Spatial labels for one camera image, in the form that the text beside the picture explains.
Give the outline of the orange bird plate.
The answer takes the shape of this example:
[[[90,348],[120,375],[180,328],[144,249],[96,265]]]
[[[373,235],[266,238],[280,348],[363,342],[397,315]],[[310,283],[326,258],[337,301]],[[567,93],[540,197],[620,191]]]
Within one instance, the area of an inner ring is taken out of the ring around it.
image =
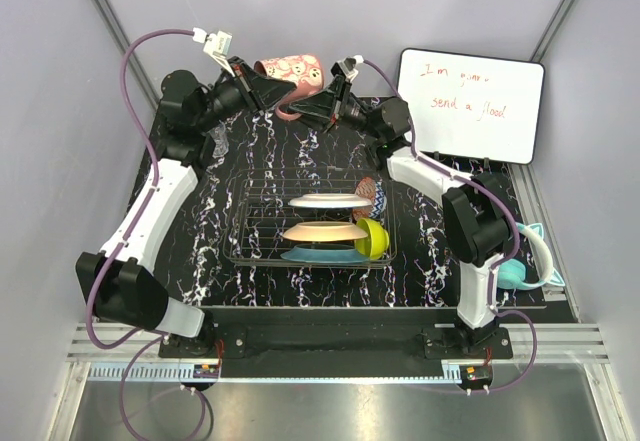
[[[350,222],[309,221],[296,224],[282,236],[290,241],[318,243],[359,240],[366,238],[367,233]]]

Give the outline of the red patterned blue zigzag bowl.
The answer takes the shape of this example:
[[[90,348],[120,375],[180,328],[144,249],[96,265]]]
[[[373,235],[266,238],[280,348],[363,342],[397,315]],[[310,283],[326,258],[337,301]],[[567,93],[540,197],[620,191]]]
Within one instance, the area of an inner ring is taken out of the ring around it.
[[[370,201],[369,206],[352,210],[355,221],[361,218],[379,219],[386,210],[387,197],[381,181],[365,177],[356,186],[355,194]]]

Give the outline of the white watermelon pattern plate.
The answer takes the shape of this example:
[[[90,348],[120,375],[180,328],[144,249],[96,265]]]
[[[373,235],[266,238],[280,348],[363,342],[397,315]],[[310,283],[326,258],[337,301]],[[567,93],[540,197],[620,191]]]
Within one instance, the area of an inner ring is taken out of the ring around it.
[[[306,209],[370,208],[373,203],[354,193],[306,193],[289,201],[292,207]]]

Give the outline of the lime green bowl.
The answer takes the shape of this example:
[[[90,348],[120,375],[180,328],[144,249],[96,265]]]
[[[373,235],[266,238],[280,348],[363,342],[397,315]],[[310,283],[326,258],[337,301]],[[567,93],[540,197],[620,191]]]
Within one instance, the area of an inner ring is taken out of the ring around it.
[[[370,218],[360,218],[356,226],[366,233],[366,237],[354,241],[355,249],[371,260],[380,259],[390,247],[388,231]]]

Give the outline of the teal scalloped plate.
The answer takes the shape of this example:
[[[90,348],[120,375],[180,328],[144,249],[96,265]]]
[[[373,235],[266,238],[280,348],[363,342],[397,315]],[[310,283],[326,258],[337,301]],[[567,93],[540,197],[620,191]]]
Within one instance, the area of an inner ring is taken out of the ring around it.
[[[283,253],[281,258],[290,262],[319,265],[361,264],[369,261],[367,256],[353,246],[320,243],[297,245]]]

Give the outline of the pink mug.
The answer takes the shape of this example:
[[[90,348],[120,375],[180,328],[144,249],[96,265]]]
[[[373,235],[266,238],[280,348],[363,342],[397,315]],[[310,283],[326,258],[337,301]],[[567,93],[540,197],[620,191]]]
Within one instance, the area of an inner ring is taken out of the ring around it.
[[[300,117],[300,114],[286,112],[285,105],[317,94],[324,89],[323,67],[318,58],[311,54],[259,60],[254,63],[254,69],[267,77],[289,81],[296,85],[296,89],[274,108],[274,113],[284,121],[295,121]]]

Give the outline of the clear drinking glass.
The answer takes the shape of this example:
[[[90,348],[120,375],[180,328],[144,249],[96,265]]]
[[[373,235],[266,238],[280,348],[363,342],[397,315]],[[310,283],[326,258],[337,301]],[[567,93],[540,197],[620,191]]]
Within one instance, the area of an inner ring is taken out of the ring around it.
[[[220,124],[211,130],[209,134],[214,142],[212,156],[214,158],[225,157],[230,149],[226,126]]]

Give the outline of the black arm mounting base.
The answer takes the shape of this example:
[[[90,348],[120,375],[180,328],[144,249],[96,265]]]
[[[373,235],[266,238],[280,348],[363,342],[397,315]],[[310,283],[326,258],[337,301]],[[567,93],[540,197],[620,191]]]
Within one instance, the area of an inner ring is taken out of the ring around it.
[[[453,308],[207,307],[205,331],[200,341],[171,337],[160,356],[400,352],[434,360],[513,358],[506,328],[497,321],[467,328]]]

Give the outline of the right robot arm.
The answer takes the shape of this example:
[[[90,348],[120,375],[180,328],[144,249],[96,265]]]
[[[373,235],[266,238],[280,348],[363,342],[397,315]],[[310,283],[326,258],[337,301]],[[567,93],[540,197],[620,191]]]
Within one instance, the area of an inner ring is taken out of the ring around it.
[[[494,193],[493,182],[486,175],[468,177],[420,154],[406,138],[413,130],[408,104],[391,97],[369,107],[352,93],[343,75],[316,94],[286,103],[285,109],[316,131],[339,126],[372,137],[371,165],[438,203],[447,245],[460,269],[454,326],[443,342],[463,356],[480,355],[499,327],[497,269],[519,243],[513,215]]]

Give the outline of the black wire dish rack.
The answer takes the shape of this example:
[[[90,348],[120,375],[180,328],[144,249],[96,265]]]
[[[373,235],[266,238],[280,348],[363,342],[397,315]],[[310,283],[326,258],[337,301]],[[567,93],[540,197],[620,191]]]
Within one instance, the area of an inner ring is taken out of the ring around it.
[[[353,210],[294,207],[289,202],[305,194],[354,194],[365,179],[373,180],[376,198],[385,201],[371,207],[370,217],[378,221],[394,241],[396,215],[394,185],[371,170],[335,166],[244,169],[233,184],[224,242],[225,256],[240,266],[293,267],[281,255],[297,243],[283,237],[300,222],[355,222]]]

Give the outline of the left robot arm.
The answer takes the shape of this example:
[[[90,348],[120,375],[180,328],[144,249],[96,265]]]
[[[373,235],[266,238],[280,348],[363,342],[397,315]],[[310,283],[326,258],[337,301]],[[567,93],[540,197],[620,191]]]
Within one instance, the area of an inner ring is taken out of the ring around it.
[[[163,79],[156,112],[163,131],[147,180],[100,251],[84,252],[76,262],[88,320],[180,336],[181,345],[196,357],[214,349],[216,333],[204,325],[201,309],[172,298],[154,276],[160,247],[205,174],[215,149],[211,131],[238,113],[269,110],[297,88],[237,57],[229,64],[212,85],[186,70]]]

